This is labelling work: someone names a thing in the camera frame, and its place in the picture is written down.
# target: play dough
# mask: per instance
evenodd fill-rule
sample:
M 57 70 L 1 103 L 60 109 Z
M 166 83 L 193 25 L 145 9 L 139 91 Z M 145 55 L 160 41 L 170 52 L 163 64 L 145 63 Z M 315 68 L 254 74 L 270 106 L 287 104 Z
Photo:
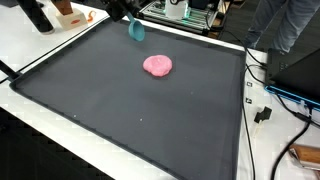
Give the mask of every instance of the play dough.
M 154 76 L 162 77 L 172 69 L 172 61 L 164 55 L 150 56 L 144 61 L 143 69 Z

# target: jeans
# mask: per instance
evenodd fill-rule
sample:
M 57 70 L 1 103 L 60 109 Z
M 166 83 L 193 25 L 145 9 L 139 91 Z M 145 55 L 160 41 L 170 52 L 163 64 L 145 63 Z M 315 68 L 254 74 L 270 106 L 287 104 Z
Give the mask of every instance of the jeans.
M 244 40 L 244 45 L 247 48 L 256 48 L 261 35 L 286 1 L 260 0 L 252 25 Z M 320 0 L 288 0 L 288 7 L 273 39 L 271 48 L 288 53 L 300 33 L 319 9 L 319 6 Z

